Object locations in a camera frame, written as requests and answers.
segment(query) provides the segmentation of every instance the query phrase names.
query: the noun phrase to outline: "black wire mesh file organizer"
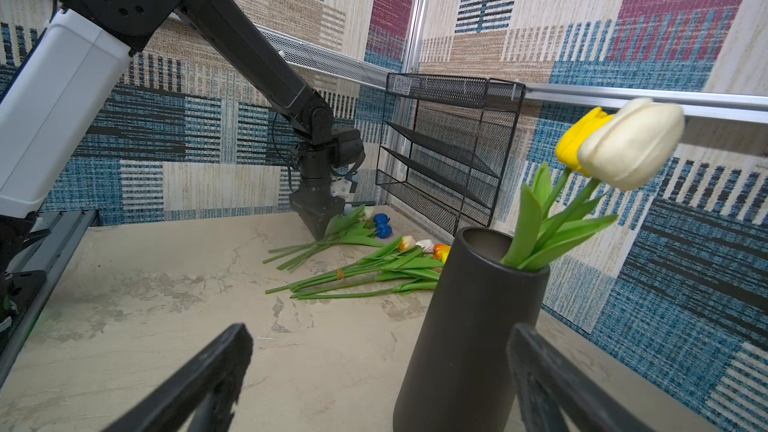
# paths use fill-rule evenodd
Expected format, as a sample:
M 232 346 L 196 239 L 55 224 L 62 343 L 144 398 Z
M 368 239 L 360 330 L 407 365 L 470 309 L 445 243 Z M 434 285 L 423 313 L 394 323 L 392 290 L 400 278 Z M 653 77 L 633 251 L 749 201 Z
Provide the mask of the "black wire mesh file organizer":
M 390 73 L 386 91 L 387 101 L 416 103 L 412 127 L 382 124 L 376 184 L 451 235 L 466 226 L 490 226 L 525 84 Z M 386 143 L 386 127 L 406 140 L 402 153 Z M 383 170 L 382 154 L 403 164 L 405 172 Z

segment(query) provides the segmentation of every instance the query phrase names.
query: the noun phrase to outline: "tabletop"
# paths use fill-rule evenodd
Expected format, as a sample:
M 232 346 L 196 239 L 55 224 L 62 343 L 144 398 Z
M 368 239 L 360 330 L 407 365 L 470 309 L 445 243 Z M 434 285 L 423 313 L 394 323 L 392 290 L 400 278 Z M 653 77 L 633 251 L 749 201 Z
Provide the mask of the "tabletop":
M 395 234 L 429 237 L 377 211 Z M 89 229 L 0 390 L 0 430 L 100 430 L 235 322 L 254 353 L 232 431 L 390 430 L 431 293 L 265 295 L 371 251 L 333 247 L 292 274 L 262 264 L 269 249 L 311 240 L 292 212 Z M 537 329 L 656 430 L 715 430 L 545 312 Z M 523 430 L 516 405 L 507 430 Z

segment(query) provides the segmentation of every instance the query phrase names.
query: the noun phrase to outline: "beige table surface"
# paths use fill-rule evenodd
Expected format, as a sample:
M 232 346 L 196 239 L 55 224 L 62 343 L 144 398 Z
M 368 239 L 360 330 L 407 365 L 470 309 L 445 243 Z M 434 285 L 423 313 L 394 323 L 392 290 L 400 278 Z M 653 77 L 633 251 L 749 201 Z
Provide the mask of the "beige table surface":
M 396 234 L 428 236 L 379 212 Z M 293 274 L 261 263 L 309 240 L 294 213 L 91 228 L 0 390 L 0 430 L 100 430 L 234 322 L 254 355 L 231 430 L 390 430 L 431 294 L 264 295 L 371 250 L 334 247 Z M 715 430 L 545 312 L 538 330 L 653 428 Z M 507 429 L 523 430 L 516 405 Z

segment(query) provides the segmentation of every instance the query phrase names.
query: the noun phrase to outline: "vase rim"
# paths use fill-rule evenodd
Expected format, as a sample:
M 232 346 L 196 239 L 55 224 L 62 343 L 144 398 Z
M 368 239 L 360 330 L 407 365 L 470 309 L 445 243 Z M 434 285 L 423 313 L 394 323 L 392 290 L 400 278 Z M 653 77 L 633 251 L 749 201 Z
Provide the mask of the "vase rim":
M 533 275 L 538 275 L 538 274 L 549 273 L 549 264 L 543 266 L 542 268 L 540 268 L 537 271 L 525 271 L 525 270 L 522 270 L 520 268 L 510 267 L 509 265 L 502 264 L 500 261 L 497 261 L 494 258 L 490 258 L 486 254 L 481 253 L 479 250 L 477 250 L 475 247 L 473 247 L 472 244 L 470 244 L 466 240 L 464 235 L 466 234 L 466 232 L 472 232 L 472 231 L 483 231 L 483 232 L 486 232 L 486 233 L 492 233 L 492 234 L 496 234 L 496 235 L 503 235 L 505 237 L 509 237 L 511 240 L 513 239 L 513 236 L 511 236 L 509 234 L 505 234 L 504 232 L 500 232 L 498 230 L 494 230 L 493 228 L 489 228 L 489 227 L 464 227 L 464 228 L 460 228 L 458 230 L 458 232 L 456 232 L 455 240 L 463 242 L 463 244 L 465 245 L 465 247 L 466 247 L 468 252 L 470 252 L 471 254 L 475 255 L 475 257 L 479 258 L 480 260 L 483 260 L 487 264 L 490 264 L 490 265 L 493 265 L 493 266 L 495 266 L 497 268 L 500 268 L 500 269 L 502 269 L 505 272 L 508 272 L 510 274 L 520 274 L 520 275 L 524 275 L 526 277 L 531 277 Z

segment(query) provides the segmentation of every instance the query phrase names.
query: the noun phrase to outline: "black metal frame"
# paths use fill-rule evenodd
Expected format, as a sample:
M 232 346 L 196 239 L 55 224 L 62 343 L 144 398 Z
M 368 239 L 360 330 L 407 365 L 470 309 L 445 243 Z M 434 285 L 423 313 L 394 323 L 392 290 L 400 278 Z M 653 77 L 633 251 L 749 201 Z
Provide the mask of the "black metal frame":
M 178 430 L 193 412 L 189 432 L 225 432 L 253 350 L 245 325 L 232 324 L 103 432 Z
M 407 80 L 417 80 L 417 92 L 411 92 L 410 88 L 408 88 L 408 91 L 402 91 L 398 90 L 398 84 L 396 83 L 398 77 L 405 77 Z M 428 87 L 424 87 L 425 83 L 431 83 L 434 86 L 434 89 L 429 89 Z M 459 89 L 458 85 L 465 85 L 464 90 Z M 466 85 L 472 84 L 473 87 L 472 90 L 467 90 Z M 498 96 L 494 96 L 494 93 L 492 91 L 492 85 L 493 84 L 499 84 L 505 89 L 505 92 L 512 92 L 510 96 L 508 94 L 501 94 Z M 417 196 L 424 197 L 426 200 L 430 201 L 432 204 L 434 204 L 436 207 L 442 209 L 444 212 L 447 213 L 448 216 L 453 216 L 452 221 L 441 221 L 444 223 L 438 223 L 437 221 L 433 220 L 433 222 L 437 223 L 439 227 L 445 229 L 447 232 L 449 232 L 451 235 L 456 235 L 456 231 L 464 225 L 475 225 L 475 226 L 485 226 L 489 227 L 492 223 L 495 211 L 496 211 L 496 205 L 498 203 L 498 196 L 499 191 L 501 189 L 502 179 L 504 177 L 504 172 L 506 171 L 507 167 L 507 161 L 509 156 L 509 151 L 512 148 L 512 140 L 514 139 L 514 133 L 517 128 L 518 124 L 518 118 L 520 116 L 520 111 L 522 109 L 522 102 L 525 96 L 525 84 L 520 82 L 512 82 L 508 80 L 500 80 L 500 79 L 485 79 L 485 78 L 479 78 L 479 77 L 462 77 L 462 76 L 449 76 L 449 75 L 437 75 L 437 74 L 417 74 L 417 73 L 394 73 L 390 72 L 387 74 L 387 87 L 386 87 L 387 96 L 386 100 L 390 100 L 391 98 L 397 100 L 397 98 L 401 97 L 404 99 L 414 99 L 416 100 L 416 107 L 414 109 L 413 113 L 413 120 L 412 124 L 413 126 L 406 127 L 403 124 L 391 124 L 390 122 L 384 121 L 382 123 L 381 129 L 379 130 L 379 157 L 377 159 L 376 163 L 376 184 L 385 190 L 387 190 L 389 193 L 393 194 L 395 197 L 398 197 L 400 200 L 403 200 L 404 203 L 408 204 L 409 206 L 413 207 L 415 205 L 415 202 L 420 202 L 423 204 L 424 202 L 421 201 L 420 198 L 413 198 L 409 203 L 408 198 L 406 196 L 406 192 L 411 194 L 417 194 Z M 428 145 L 425 145 L 427 142 L 430 142 L 432 144 L 435 143 L 444 143 L 440 139 L 436 139 L 434 137 L 429 137 L 427 134 L 424 134 L 422 132 L 417 132 L 416 128 L 418 125 L 418 116 L 419 116 L 419 110 L 422 108 L 422 102 L 433 102 L 437 104 L 443 104 L 448 106 L 458 106 L 465 108 L 467 110 L 479 110 L 479 118 L 478 119 L 469 119 L 468 121 L 473 121 L 476 124 L 475 131 L 474 131 L 474 137 L 471 138 L 472 140 L 472 147 L 463 149 L 463 152 L 468 152 L 468 156 L 470 157 L 469 163 L 467 163 L 466 160 L 462 160 L 463 158 L 457 158 L 456 156 L 449 155 L 446 153 L 446 150 L 438 150 L 437 147 L 430 147 Z M 497 112 L 510 112 L 513 114 L 514 118 L 512 118 L 512 124 L 509 126 L 509 139 L 507 140 L 506 149 L 504 150 L 504 158 L 501 163 L 501 170 L 500 171 L 493 171 L 493 173 L 488 173 L 490 167 L 488 167 L 482 159 L 478 156 L 478 144 L 482 140 L 482 128 L 484 123 L 486 123 L 486 111 L 497 111 Z M 408 157 L 407 160 L 405 156 L 401 156 L 398 153 L 391 152 L 388 148 L 385 146 L 387 144 L 384 143 L 384 127 L 390 126 L 395 132 L 398 132 L 401 136 L 409 140 L 412 144 L 408 148 Z M 411 133 L 408 134 L 408 132 L 398 130 L 398 128 L 407 128 Z M 422 136 L 422 141 L 424 143 L 418 143 L 417 140 L 414 140 L 413 138 L 416 136 Z M 432 152 L 435 152 L 439 154 L 440 156 L 444 156 L 445 158 L 451 159 L 457 163 L 460 163 L 468 168 L 466 172 L 466 181 L 464 184 L 457 184 L 456 186 L 449 185 L 450 182 L 455 182 L 450 180 L 449 178 L 445 177 L 445 180 L 436 180 L 434 177 L 437 175 L 436 173 L 433 174 L 425 174 L 424 171 L 419 171 L 417 167 L 413 166 L 414 163 L 417 163 L 417 161 L 413 158 L 413 145 L 417 145 L 421 148 L 428 149 Z M 381 150 L 386 151 L 389 153 L 392 158 L 402 162 L 407 166 L 406 169 L 406 177 L 404 180 L 398 180 L 394 177 L 391 177 L 387 172 L 381 169 Z M 440 184 L 441 186 L 446 187 L 449 190 L 454 191 L 458 196 L 461 197 L 461 201 L 458 206 L 451 206 L 445 202 L 445 200 L 441 200 L 440 198 L 436 197 L 434 193 L 430 193 L 427 190 L 425 190 L 422 186 L 418 185 L 417 183 L 414 183 L 413 180 L 411 180 L 411 169 L 414 169 L 414 172 L 419 172 L 419 176 L 423 176 L 429 179 L 429 181 L 434 182 L 435 184 Z M 480 174 L 483 174 L 486 177 L 490 178 L 490 182 L 486 181 L 484 179 L 480 179 L 473 174 L 474 172 L 479 172 Z M 486 201 L 479 201 L 478 197 L 471 192 L 470 187 L 470 181 L 472 179 L 485 182 L 489 185 L 489 187 L 493 188 L 493 200 L 490 204 Z M 471 214 L 470 210 L 476 211 L 475 214 Z
M 528 324 L 516 324 L 507 345 L 523 424 L 528 432 L 651 432 Z

